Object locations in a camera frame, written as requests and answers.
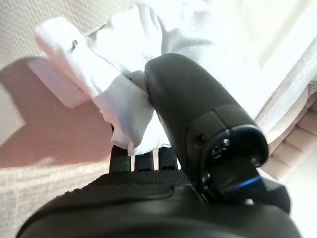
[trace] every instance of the blue light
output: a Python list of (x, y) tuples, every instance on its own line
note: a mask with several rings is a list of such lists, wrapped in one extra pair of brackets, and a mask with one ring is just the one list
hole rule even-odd
[(261, 179), (260, 177), (252, 178), (252, 179), (250, 179), (250, 180), (248, 180), (248, 181), (245, 181), (245, 182), (241, 183), (241, 184), (239, 185), (239, 187), (244, 187), (244, 186), (246, 186), (246, 185), (248, 185), (248, 184), (251, 184), (251, 183), (253, 183), (253, 182), (256, 182), (256, 181), (258, 181), (258, 180), (260, 180), (260, 179)]

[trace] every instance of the black equipment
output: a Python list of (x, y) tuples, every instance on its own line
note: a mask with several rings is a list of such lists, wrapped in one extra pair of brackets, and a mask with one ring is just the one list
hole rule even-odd
[(17, 238), (301, 237), (286, 188), (256, 170), (265, 137), (221, 84), (177, 54), (149, 61), (145, 83), (172, 145), (160, 170), (147, 153), (129, 172), (114, 147), (109, 174), (43, 206)]

